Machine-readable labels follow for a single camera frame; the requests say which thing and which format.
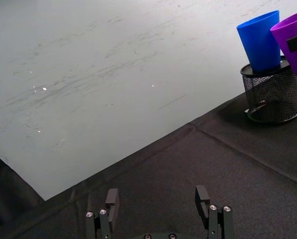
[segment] blue cup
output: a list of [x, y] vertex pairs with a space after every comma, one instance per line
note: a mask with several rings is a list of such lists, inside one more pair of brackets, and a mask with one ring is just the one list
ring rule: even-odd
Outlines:
[[237, 27], [248, 60], [255, 72], [280, 66], [280, 48], [270, 32], [278, 22], [279, 11], [272, 11]]

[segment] black fabric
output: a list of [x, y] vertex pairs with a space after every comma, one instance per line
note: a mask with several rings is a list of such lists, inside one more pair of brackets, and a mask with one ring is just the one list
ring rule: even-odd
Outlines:
[[85, 213], [119, 188], [115, 238], [178, 232], [205, 239], [194, 188], [233, 208], [241, 239], [297, 239], [297, 119], [246, 118], [238, 96], [0, 227], [0, 238], [85, 238]]
[[12, 169], [0, 160], [0, 225], [44, 202]]

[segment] black mesh pencil holder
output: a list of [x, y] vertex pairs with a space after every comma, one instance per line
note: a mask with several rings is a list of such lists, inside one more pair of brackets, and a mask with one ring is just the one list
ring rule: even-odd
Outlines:
[[285, 57], [279, 68], [253, 72], [241, 69], [249, 105], [248, 118], [260, 123], [282, 123], [297, 117], [297, 77]]

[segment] screw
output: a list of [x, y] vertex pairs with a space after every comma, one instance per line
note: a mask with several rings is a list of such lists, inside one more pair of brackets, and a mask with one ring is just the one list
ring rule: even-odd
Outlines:
[[90, 218], [90, 217], [93, 216], [93, 213], [92, 213], [92, 212], [87, 212], [86, 216], [87, 216], [88, 218]]
[[229, 212], [231, 209], [230, 209], [230, 207], [225, 206], [224, 207], [224, 210], [227, 211], [227, 212]]
[[210, 208], [211, 210], [216, 210], [216, 209], [217, 209], [217, 207], [216, 207], [215, 205], [210, 205], [209, 208]]
[[175, 233], [171, 233], [170, 235], [168, 235], [168, 238], [169, 238], [169, 239], [176, 239], [177, 236], [176, 236]]

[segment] purple cup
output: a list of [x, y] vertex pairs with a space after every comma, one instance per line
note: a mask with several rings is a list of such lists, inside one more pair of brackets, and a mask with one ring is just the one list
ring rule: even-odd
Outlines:
[[297, 13], [276, 24], [270, 31], [297, 75]]

